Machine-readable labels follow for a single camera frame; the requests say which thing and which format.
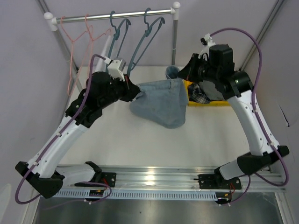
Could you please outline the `blue grey garment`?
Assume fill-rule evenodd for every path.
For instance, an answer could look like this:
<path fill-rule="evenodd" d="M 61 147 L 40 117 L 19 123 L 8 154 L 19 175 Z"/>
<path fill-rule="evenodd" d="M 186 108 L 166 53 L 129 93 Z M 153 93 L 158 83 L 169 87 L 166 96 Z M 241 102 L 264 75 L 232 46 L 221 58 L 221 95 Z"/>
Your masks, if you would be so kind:
<path fill-rule="evenodd" d="M 188 97 L 179 71 L 178 67 L 169 66 L 164 80 L 138 84 L 141 92 L 130 103 L 130 111 L 169 129 L 185 124 Z"/>

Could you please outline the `white skirt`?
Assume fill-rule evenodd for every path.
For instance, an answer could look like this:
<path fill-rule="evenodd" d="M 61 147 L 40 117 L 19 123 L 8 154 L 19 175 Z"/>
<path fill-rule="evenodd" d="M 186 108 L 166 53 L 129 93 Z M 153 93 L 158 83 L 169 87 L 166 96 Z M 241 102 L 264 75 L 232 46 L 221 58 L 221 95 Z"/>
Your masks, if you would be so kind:
<path fill-rule="evenodd" d="M 112 35 L 109 35 L 106 39 L 104 48 L 102 50 L 102 52 L 100 53 L 101 56 L 106 57 L 107 56 L 107 52 L 108 52 L 108 48 L 110 47 L 110 44 L 112 42 Z M 96 67 L 94 69 L 94 72 L 98 72 L 98 71 L 104 71 L 105 69 L 105 62 L 104 60 L 102 60 L 101 58 L 98 60 Z"/>

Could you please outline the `pink wire hanger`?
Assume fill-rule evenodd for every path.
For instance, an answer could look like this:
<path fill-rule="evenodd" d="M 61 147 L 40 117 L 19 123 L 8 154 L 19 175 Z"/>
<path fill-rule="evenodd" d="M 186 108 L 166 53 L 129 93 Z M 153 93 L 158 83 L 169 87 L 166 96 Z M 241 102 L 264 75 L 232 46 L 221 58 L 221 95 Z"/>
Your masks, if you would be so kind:
<path fill-rule="evenodd" d="M 88 66 L 89 66 L 89 70 L 88 72 L 93 72 L 93 62 L 92 62 L 92 56 L 94 54 L 93 48 L 94 48 L 94 43 L 100 39 L 101 37 L 108 35 L 110 36 L 112 33 L 111 28 L 108 28 L 105 32 L 103 32 L 102 34 L 93 37 L 93 25 L 89 25 L 87 22 L 87 17 L 89 16 L 89 14 L 85 15 L 85 26 L 86 26 L 86 30 L 88 32 L 89 35 L 89 39 L 90 39 L 90 44 L 88 44 L 90 46 L 90 52 L 89 52 L 89 62 L 88 62 Z"/>

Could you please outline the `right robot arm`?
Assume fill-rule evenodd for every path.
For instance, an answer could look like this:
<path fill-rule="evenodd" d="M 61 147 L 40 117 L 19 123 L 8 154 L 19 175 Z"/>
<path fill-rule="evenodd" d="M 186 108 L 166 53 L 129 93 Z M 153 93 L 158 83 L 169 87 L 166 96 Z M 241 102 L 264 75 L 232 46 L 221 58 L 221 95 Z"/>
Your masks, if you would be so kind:
<path fill-rule="evenodd" d="M 224 188 L 230 180 L 252 175 L 277 161 L 283 161 L 290 151 L 272 135 L 254 95 L 254 86 L 245 71 L 236 71 L 233 50 L 227 44 L 208 47 L 208 52 L 192 54 L 188 64 L 179 72 L 179 78 L 192 83 L 211 82 L 236 113 L 246 135 L 249 152 L 234 161 L 218 167 L 214 185 Z"/>

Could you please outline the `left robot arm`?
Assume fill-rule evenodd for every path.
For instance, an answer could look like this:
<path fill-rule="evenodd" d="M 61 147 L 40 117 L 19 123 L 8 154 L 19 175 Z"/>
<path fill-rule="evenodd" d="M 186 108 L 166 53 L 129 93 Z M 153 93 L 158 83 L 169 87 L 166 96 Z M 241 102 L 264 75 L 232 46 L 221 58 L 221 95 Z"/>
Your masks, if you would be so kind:
<path fill-rule="evenodd" d="M 15 166 L 22 180 L 44 198 L 53 197 L 64 186 L 98 186 L 102 182 L 102 169 L 95 163 L 88 161 L 66 168 L 58 168 L 58 164 L 75 141 L 102 116 L 103 109 L 118 100 L 130 102 L 140 91 L 128 76 L 122 81 L 106 72 L 91 74 L 52 139 L 31 160 L 20 161 Z"/>

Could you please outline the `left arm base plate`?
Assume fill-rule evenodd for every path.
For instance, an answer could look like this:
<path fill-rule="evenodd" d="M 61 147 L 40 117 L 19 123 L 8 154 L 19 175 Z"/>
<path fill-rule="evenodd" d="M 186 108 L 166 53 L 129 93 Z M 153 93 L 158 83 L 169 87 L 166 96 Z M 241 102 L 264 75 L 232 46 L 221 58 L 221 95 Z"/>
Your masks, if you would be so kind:
<path fill-rule="evenodd" d="M 94 183 L 102 183 L 110 186 L 111 188 L 115 187 L 116 182 L 116 173 L 111 172 L 102 172 L 102 173 L 96 173 L 94 177 L 88 182 L 78 182 L 74 184 L 76 187 L 90 187 L 92 186 L 91 182 Z"/>

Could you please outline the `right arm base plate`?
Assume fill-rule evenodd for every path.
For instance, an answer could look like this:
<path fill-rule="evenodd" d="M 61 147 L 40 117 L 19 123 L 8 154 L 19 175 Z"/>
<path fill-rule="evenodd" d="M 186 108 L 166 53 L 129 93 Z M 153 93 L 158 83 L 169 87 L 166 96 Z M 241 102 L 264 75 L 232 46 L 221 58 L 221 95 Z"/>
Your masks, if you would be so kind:
<path fill-rule="evenodd" d="M 241 181 L 238 177 L 225 180 L 221 175 L 199 174 L 197 178 L 194 178 L 194 180 L 198 181 L 200 189 L 242 189 Z"/>

